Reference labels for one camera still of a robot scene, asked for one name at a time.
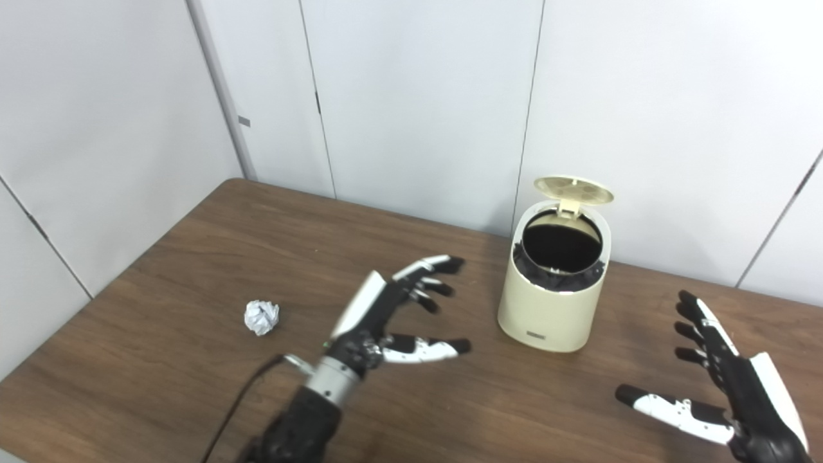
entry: trash can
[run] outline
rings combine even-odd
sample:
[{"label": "trash can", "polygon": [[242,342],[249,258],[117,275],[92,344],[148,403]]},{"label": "trash can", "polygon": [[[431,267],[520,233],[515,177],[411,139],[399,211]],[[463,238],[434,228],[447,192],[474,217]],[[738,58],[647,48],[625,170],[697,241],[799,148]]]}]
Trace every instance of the trash can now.
[{"label": "trash can", "polygon": [[521,343],[573,352],[588,341],[611,252],[609,226],[588,206],[614,195],[571,176],[534,186],[550,199],[527,209],[514,231],[497,320]]}]

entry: open lid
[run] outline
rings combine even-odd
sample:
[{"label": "open lid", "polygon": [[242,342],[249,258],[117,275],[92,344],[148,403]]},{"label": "open lid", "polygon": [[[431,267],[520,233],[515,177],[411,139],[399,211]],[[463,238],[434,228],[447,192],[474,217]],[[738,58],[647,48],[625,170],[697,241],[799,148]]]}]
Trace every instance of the open lid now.
[{"label": "open lid", "polygon": [[534,180],[534,187],[549,198],[559,199],[559,215],[577,218],[580,204],[610,203],[615,196],[603,185],[570,175],[554,175]]}]

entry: white wall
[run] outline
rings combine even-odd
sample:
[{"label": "white wall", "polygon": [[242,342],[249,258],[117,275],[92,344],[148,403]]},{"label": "white wall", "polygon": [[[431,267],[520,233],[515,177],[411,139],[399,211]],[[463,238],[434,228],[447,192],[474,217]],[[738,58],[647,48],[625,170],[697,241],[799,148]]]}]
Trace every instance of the white wall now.
[{"label": "white wall", "polygon": [[183,0],[0,3],[0,63],[0,175],[92,294],[240,175]]},{"label": "white wall", "polygon": [[823,306],[821,201],[823,167],[818,165],[740,288]]},{"label": "white wall", "polygon": [[0,380],[88,301],[0,183]]},{"label": "white wall", "polygon": [[[238,100],[302,115],[314,64],[340,199],[508,235],[536,177],[587,176],[616,260],[734,285],[823,147],[820,2],[304,0],[307,64],[296,0],[203,1]],[[288,127],[244,128],[255,165],[328,185],[316,124]]]},{"label": "white wall", "polygon": [[333,197],[299,0],[197,0],[255,180]]},{"label": "white wall", "polygon": [[303,5],[337,197],[508,233],[542,2]]},{"label": "white wall", "polygon": [[820,2],[546,2],[517,216],[610,186],[613,258],[734,285],[823,147]]}]

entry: wooden table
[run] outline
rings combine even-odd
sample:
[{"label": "wooden table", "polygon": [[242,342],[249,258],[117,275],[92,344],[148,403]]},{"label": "wooden table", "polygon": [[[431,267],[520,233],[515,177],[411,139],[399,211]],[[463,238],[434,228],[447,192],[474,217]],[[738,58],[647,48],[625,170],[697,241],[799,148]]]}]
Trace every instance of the wooden table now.
[{"label": "wooden table", "polygon": [[[592,337],[556,354],[515,342],[495,313],[508,241],[412,217],[230,180],[0,384],[0,447],[28,461],[197,461],[241,384],[274,353],[314,362],[364,276],[420,257],[467,259],[457,295],[431,316],[403,308],[392,330],[469,337],[471,354],[371,372],[345,410],[328,462],[732,461],[728,450],[613,398],[630,382],[725,405],[701,368],[677,361],[677,291],[703,297],[744,354],[771,353],[823,445],[823,311],[613,264]],[[279,303],[256,337],[246,302]],[[303,377],[270,373],[212,461],[228,461]]]}]

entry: robotic arm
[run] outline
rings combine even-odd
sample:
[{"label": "robotic arm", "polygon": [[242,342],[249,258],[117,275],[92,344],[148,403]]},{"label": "robotic arm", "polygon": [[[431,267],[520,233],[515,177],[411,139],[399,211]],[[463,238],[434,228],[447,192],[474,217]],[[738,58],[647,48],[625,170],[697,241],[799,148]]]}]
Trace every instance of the robotic arm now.
[{"label": "robotic arm", "polygon": [[732,412],[694,400],[620,385],[615,396],[640,413],[707,441],[728,445],[746,463],[813,463],[797,409],[767,353],[745,358],[714,313],[697,297],[680,292],[677,312],[690,324],[675,331],[698,348],[676,348],[680,360],[697,363],[728,397]]},{"label": "robotic arm", "polygon": [[461,265],[463,260],[458,257],[439,255],[418,260],[389,281],[373,271],[338,320],[331,345],[316,367],[286,356],[309,374],[309,379],[263,435],[249,443],[238,462],[319,463],[326,442],[340,423],[343,405],[368,370],[382,362],[436,362],[468,352],[468,339],[426,339],[385,332],[389,319],[404,302],[417,302],[436,313],[439,308],[425,291],[450,296],[453,289],[431,275],[455,274]]}]

